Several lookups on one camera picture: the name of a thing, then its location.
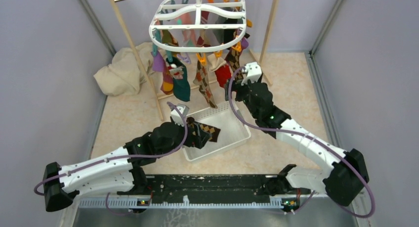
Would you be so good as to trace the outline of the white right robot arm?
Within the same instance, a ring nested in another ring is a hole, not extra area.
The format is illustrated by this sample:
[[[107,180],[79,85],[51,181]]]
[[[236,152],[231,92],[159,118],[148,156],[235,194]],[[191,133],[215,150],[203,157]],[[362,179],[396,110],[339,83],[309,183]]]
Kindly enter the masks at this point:
[[[230,79],[225,89],[225,99],[230,106],[234,105],[233,101],[243,102],[254,118],[252,125],[237,115],[243,124],[291,145],[318,165],[317,169],[287,165],[278,175],[280,191],[292,193],[305,188],[326,194],[336,204],[347,207],[366,190],[371,203],[375,203],[365,159],[359,150],[336,147],[303,128],[290,114],[274,105],[273,94],[266,83]]]

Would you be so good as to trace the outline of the red sock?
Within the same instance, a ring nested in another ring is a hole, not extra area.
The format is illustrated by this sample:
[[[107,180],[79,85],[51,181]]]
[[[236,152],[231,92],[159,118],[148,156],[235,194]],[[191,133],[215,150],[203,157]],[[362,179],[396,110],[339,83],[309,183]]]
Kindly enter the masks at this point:
[[[231,78],[231,70],[228,64],[224,64],[215,70],[216,80],[221,88],[224,88],[227,81]]]

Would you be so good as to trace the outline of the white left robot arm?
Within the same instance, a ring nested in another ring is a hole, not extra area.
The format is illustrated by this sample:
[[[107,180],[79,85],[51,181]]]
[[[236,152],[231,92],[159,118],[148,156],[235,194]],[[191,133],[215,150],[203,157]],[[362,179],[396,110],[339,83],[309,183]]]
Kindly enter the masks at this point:
[[[34,192],[44,197],[47,212],[63,210],[85,196],[148,195],[151,185],[144,166],[184,146],[202,149],[207,142],[216,142],[219,133],[219,128],[199,123],[192,117],[179,123],[164,122],[98,158],[67,166],[57,162],[48,164]]]

